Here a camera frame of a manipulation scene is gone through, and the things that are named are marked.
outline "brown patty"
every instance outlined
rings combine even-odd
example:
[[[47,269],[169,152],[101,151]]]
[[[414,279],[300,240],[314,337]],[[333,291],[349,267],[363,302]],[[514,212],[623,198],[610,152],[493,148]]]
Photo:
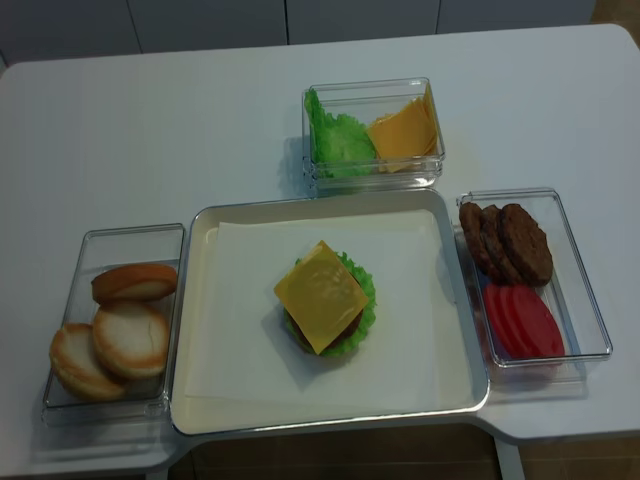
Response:
[[[493,264],[484,246],[480,230],[482,228],[482,209],[475,203],[463,203],[460,207],[460,225],[464,232],[469,253],[482,273],[495,284],[504,283],[500,270]]]
[[[489,257],[493,261],[494,265],[498,267],[507,283],[511,285],[517,285],[525,283],[524,278],[520,275],[520,272],[511,263],[511,260],[507,256],[500,237],[498,235],[498,217],[500,216],[500,209],[495,205],[489,205],[482,210],[484,222],[482,223],[481,236],[484,241],[484,246],[489,253]]]
[[[499,218],[498,232],[505,252],[522,273],[526,283],[542,287],[553,274],[553,259],[547,235],[520,205],[506,205]]]
[[[362,320],[363,312],[364,312],[364,310],[361,310],[360,313],[358,315],[356,315],[356,318],[354,318],[353,321],[349,325],[347,325],[347,328],[345,328],[342,331],[342,333],[340,335],[338,335],[335,338],[335,340],[333,342],[331,342],[327,346],[327,348],[337,347],[340,344],[340,342],[342,342],[343,340],[346,340],[351,335],[356,333],[356,330],[358,330],[358,326],[360,325],[360,321]],[[288,317],[289,321],[291,322],[291,326],[293,326],[293,329],[295,330],[295,332],[296,332],[298,338],[300,339],[300,341],[302,343],[304,343],[307,347],[312,348],[311,344],[309,343],[309,340],[307,340],[307,338],[304,336],[304,333],[302,333],[302,330],[300,330],[300,327],[295,322],[293,317],[286,310],[284,311],[284,313]]]

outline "white tray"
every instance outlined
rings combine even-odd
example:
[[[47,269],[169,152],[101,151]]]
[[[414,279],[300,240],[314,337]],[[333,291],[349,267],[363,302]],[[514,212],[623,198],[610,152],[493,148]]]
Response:
[[[430,212],[429,216],[410,214]],[[422,408],[390,412],[373,407],[333,405],[284,405],[263,401],[238,401],[185,394],[189,373],[192,338],[203,312],[210,308],[207,291],[207,261],[216,249],[221,222],[265,224],[300,222],[314,227],[349,227],[384,231],[415,228],[416,218],[435,219],[439,231],[437,251],[426,259],[437,288],[430,290],[433,315],[432,366],[436,372],[437,394]],[[425,225],[433,229],[433,224]],[[265,203],[208,208],[194,219],[186,259],[186,284],[180,338],[171,401],[174,426],[185,435],[208,433],[250,435],[260,431],[294,428],[327,428],[357,422],[416,421],[420,417],[463,414],[477,410],[488,396],[489,382],[476,335],[469,299],[464,287],[455,249],[451,223],[442,197],[433,190],[382,192],[321,200]]]

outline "clear plastic container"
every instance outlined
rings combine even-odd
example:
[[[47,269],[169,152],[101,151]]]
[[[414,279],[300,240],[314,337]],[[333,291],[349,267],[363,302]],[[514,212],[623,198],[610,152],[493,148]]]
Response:
[[[491,379],[514,384],[584,380],[594,362],[611,356],[613,347],[557,192],[547,188],[470,192],[458,199],[458,206],[466,202],[481,208],[520,204],[547,234],[553,256],[551,282],[536,292],[553,314],[566,353],[561,357],[512,359],[487,318],[482,291],[489,279],[476,268],[462,229],[456,228],[458,253]]]
[[[93,322],[98,304],[91,295],[91,281],[107,270],[135,263],[163,263],[180,272],[184,237],[184,227],[179,224],[87,233],[62,325]],[[166,418],[177,346],[175,337],[180,323],[180,290],[178,288],[178,293],[151,303],[171,322],[167,367],[161,376],[133,382],[127,395],[117,401],[90,403],[67,393],[50,371],[42,405],[43,421],[53,426]]]
[[[408,190],[433,186],[442,175],[445,158],[444,141],[438,115],[427,78],[408,78],[362,83],[314,85],[320,104],[327,113],[337,116],[345,113],[365,125],[391,113],[401,111],[409,102],[426,96],[436,126],[436,146],[432,154],[385,160],[384,165],[399,167],[395,173],[381,171],[378,159],[363,158],[360,162],[340,164],[336,159],[330,166],[319,165],[312,156],[313,131],[302,101],[303,174],[313,196],[329,196],[378,190]],[[365,170],[366,175],[350,175],[354,169]]]

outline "burger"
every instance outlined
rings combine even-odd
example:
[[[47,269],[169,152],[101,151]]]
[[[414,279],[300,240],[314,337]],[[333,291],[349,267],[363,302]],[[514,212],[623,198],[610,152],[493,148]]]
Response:
[[[284,306],[287,330],[314,355],[354,350],[376,319],[372,276],[324,241],[296,261],[274,292]]]

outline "red tomato slice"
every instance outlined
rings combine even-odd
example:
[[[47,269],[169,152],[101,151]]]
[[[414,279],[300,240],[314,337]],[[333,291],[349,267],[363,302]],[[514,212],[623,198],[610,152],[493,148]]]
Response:
[[[532,356],[559,357],[564,355],[564,344],[558,325],[538,294],[529,287],[516,285],[509,288],[506,298],[508,311],[513,314],[513,326]]]
[[[508,328],[508,321],[505,317],[504,311],[499,301],[499,294],[502,288],[496,285],[489,284],[485,287],[483,292],[484,306],[487,310],[487,316],[489,317],[489,323],[491,328],[498,337],[498,341],[502,344],[505,351],[511,358],[525,358],[528,352],[522,348],[522,345],[516,342],[511,329]]]
[[[502,310],[505,321],[505,329],[508,330],[513,338],[513,343],[518,346],[518,351],[522,355],[518,358],[531,358],[536,356],[536,350],[529,338],[522,332],[515,320],[516,312],[511,302],[513,287],[499,287],[498,306]]]

